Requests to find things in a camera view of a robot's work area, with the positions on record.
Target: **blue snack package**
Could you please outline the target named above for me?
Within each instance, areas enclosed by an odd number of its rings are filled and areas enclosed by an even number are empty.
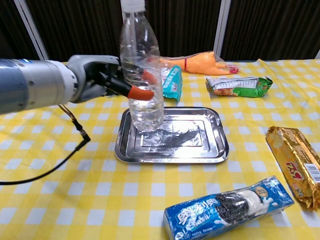
[[[199,240],[222,234],[294,204],[275,176],[254,185],[182,202],[164,211],[170,240]]]
[[[161,69],[163,96],[169,99],[180,101],[182,91],[181,67],[166,64]]]

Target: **orange gripper fingertip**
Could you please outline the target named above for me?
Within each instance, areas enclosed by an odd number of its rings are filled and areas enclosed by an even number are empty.
[[[151,90],[143,90],[136,86],[132,86],[127,97],[129,99],[148,101],[151,100],[154,95],[154,92]]]
[[[151,84],[156,84],[157,79],[150,72],[144,71],[142,74],[142,78]]]

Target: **bottle cap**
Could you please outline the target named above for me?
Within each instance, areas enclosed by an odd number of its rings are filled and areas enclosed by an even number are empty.
[[[145,0],[121,0],[122,11],[125,13],[144,12]]]

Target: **stainless steel tray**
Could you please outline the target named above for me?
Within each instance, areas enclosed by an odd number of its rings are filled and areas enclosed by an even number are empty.
[[[164,122],[154,132],[140,132],[129,109],[121,119],[115,155],[128,163],[220,163],[229,145],[218,113],[206,107],[165,107]]]

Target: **table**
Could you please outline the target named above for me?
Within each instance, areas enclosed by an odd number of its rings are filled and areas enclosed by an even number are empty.
[[[67,164],[32,183],[0,187],[0,239],[167,239],[166,207],[252,185],[276,175],[289,191],[270,151],[268,127],[299,128],[320,154],[320,60],[238,62],[236,76],[268,76],[261,98],[211,97],[203,75],[183,73],[178,106],[216,110],[230,146],[217,165],[127,164],[114,147],[127,100],[101,97],[68,104],[92,140]],[[0,117],[0,179],[37,176],[81,141],[56,106]],[[220,236],[238,239],[319,239],[320,215],[297,203]]]

